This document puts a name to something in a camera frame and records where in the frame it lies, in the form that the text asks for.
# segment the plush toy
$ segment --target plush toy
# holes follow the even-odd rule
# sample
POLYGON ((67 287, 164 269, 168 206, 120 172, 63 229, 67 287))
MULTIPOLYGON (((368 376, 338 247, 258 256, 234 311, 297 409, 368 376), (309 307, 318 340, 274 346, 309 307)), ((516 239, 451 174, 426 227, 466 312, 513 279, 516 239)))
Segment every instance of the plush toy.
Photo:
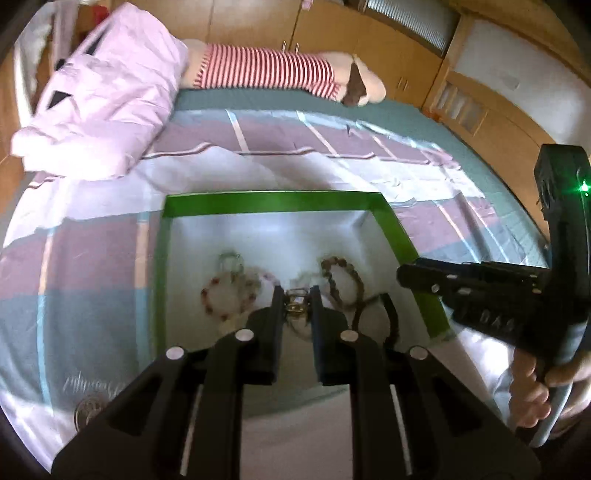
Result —
POLYGON ((328 52, 297 54, 184 40, 189 63, 181 88, 258 87, 302 89, 346 106, 379 103, 384 83, 357 57, 328 52))

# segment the bracelet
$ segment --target bracelet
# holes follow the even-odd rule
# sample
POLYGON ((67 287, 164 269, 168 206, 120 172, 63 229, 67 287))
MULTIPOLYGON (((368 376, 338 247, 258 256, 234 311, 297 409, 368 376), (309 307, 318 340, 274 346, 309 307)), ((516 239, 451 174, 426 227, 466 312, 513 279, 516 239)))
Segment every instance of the bracelet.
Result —
POLYGON ((322 269, 322 276, 328 279, 330 286, 330 296, 333 297, 334 301, 339 306, 339 308, 343 310, 348 310, 357 307, 363 302, 365 286, 363 284, 363 281, 361 280, 361 277, 359 276, 359 273, 357 273, 357 270, 355 270, 355 267, 352 264, 348 263, 344 258, 330 257, 320 262, 320 268, 322 269), (339 289, 336 287, 335 280, 332 276, 332 272, 330 271, 330 269, 335 266, 344 269, 355 282, 355 286, 357 287, 357 294, 355 301, 353 303, 345 304, 343 302, 343 299, 340 297, 339 289))
POLYGON ((243 315, 250 310, 255 303, 261 290, 261 279, 271 283, 274 287, 281 286, 279 280, 268 271, 251 269, 245 271, 242 257, 234 252, 220 255, 220 274, 212 278, 208 285, 201 290, 201 303, 205 307, 205 313, 219 318, 226 322, 233 316, 243 315), (233 261, 230 270, 226 270, 227 260, 233 261), (237 312, 217 311, 210 300, 210 292, 219 284, 231 284, 238 291, 238 297, 241 299, 237 312))
POLYGON ((201 290, 201 303, 205 307, 205 313, 213 317, 218 317, 221 321, 227 321, 233 315, 242 315, 254 304, 260 289, 260 281, 246 278, 245 275, 238 275, 233 272, 223 272, 217 277, 213 277, 207 287, 201 290), (218 312, 213 308, 209 299, 210 290, 220 284, 235 284, 238 290, 238 296, 242 299, 237 312, 218 312))

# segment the bed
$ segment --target bed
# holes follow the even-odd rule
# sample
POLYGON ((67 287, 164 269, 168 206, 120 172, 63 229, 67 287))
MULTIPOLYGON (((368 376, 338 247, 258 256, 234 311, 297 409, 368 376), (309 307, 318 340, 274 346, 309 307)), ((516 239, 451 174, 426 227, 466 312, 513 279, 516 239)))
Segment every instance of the bed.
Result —
MULTIPOLYGON (((36 460, 50 469, 76 432, 80 402, 113 398, 155 355, 148 317, 166 195, 332 189, 381 192, 422 256, 545 265, 542 234, 503 182, 411 106, 182 90, 127 176, 36 174, 0 222, 0 406, 36 460)), ((502 409, 493 394, 506 347, 453 325, 429 347, 502 409)), ((332 410, 316 415, 323 408, 332 410)))

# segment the silver screw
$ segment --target silver screw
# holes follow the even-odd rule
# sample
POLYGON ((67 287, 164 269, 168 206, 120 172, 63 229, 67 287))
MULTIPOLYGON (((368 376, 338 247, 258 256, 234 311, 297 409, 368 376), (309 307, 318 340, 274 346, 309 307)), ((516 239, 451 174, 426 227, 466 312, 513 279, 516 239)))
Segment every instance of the silver screw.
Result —
POLYGON ((415 360, 425 360, 429 356, 428 350, 426 348, 423 348, 422 346, 418 346, 418 345, 412 347, 408 353, 415 360))
POLYGON ((166 350, 166 358, 169 360, 179 360, 184 355, 184 349, 181 346, 172 346, 166 350))
POLYGON ((343 330, 340 333, 340 338, 344 342, 356 342, 359 334, 355 330, 343 330))
POLYGON ((250 342, 255 337, 255 332, 248 328, 243 328, 242 330, 238 330, 234 336, 240 342, 250 342))

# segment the hand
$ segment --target hand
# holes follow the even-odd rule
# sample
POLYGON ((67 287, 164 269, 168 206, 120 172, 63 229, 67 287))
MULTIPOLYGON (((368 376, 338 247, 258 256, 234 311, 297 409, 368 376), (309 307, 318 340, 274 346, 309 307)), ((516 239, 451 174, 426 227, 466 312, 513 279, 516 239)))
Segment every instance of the hand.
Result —
POLYGON ((535 357, 515 349, 511 364, 513 382, 509 388, 512 423, 528 429, 535 427, 538 421, 550 415, 548 387, 572 383, 572 392, 553 429, 554 433, 561 433, 591 403, 591 352, 580 351, 568 364, 551 369, 542 379, 544 384, 537 381, 535 365, 535 357))

